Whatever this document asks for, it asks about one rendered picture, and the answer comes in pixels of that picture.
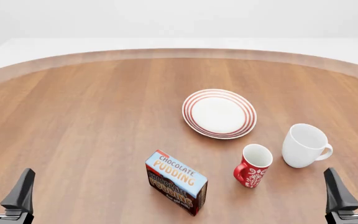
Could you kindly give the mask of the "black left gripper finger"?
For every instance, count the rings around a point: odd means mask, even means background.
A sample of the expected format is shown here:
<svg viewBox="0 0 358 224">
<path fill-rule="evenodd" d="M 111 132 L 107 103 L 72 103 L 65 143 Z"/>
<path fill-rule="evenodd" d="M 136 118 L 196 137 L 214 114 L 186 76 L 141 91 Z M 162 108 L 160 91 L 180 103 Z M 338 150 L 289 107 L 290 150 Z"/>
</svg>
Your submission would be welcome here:
<svg viewBox="0 0 358 224">
<path fill-rule="evenodd" d="M 21 214 L 22 212 L 33 214 L 34 180 L 35 172 L 30 168 L 24 169 L 14 188 L 0 203 L 5 208 L 6 214 Z"/>
</svg>

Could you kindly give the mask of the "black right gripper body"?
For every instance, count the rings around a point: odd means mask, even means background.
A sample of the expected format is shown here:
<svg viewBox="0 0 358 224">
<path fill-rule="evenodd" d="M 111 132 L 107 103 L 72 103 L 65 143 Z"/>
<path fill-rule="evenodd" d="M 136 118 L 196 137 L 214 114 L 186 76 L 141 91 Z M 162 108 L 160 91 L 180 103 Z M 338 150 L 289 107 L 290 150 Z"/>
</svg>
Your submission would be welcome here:
<svg viewBox="0 0 358 224">
<path fill-rule="evenodd" d="M 352 210 L 326 210 L 325 218 L 327 224 L 358 224 L 358 213 L 354 213 Z"/>
</svg>

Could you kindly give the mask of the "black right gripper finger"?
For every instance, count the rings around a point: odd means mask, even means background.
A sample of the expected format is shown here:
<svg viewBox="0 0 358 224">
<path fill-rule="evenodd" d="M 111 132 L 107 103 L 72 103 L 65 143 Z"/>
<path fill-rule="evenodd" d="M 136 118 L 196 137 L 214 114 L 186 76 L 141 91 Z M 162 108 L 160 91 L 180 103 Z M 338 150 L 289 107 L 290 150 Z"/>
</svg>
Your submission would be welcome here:
<svg viewBox="0 0 358 224">
<path fill-rule="evenodd" d="M 324 171 L 326 183 L 326 214 L 358 209 L 357 199 L 350 193 L 333 167 Z"/>
</svg>

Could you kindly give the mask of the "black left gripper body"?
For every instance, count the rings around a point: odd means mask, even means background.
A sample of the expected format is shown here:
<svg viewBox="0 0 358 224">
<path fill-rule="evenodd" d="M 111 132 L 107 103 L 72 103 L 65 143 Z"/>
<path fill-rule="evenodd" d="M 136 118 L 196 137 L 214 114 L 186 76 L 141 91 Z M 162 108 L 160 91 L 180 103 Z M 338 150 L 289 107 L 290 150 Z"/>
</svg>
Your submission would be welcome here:
<svg viewBox="0 0 358 224">
<path fill-rule="evenodd" d="M 10 209 L 0 214 L 0 224 L 32 224 L 33 214 L 23 210 Z"/>
</svg>

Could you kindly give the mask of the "white plate with red rings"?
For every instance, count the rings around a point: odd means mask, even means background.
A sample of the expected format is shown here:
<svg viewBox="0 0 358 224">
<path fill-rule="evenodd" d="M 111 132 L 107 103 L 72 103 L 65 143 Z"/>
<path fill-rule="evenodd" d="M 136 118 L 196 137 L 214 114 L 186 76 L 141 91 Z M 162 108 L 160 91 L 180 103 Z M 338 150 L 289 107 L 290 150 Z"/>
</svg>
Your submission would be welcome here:
<svg viewBox="0 0 358 224">
<path fill-rule="evenodd" d="M 196 132 L 215 139 L 235 139 L 250 133 L 257 113 L 243 96 L 223 89 L 192 93 L 181 108 L 185 122 Z"/>
</svg>

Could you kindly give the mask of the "chocolate pudding box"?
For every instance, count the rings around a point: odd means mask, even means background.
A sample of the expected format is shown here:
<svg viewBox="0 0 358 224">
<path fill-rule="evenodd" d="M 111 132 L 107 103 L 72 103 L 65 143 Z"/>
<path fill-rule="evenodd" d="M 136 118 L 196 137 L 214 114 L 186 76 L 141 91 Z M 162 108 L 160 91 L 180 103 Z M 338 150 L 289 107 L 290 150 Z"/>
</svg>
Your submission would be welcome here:
<svg viewBox="0 0 358 224">
<path fill-rule="evenodd" d="M 196 216 L 206 201 L 208 179 L 163 151 L 155 151 L 145 167 L 150 186 Z"/>
</svg>

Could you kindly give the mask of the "red mug with white pattern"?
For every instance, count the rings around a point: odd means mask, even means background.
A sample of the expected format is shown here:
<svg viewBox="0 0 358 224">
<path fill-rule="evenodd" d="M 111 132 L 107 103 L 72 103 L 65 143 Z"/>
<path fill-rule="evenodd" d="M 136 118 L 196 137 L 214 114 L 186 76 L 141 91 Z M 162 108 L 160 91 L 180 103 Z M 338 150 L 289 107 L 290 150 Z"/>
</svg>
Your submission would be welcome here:
<svg viewBox="0 0 358 224">
<path fill-rule="evenodd" d="M 272 162 L 273 155 L 266 147 L 259 144 L 246 145 L 241 163 L 234 169 L 234 178 L 247 188 L 255 188 Z"/>
</svg>

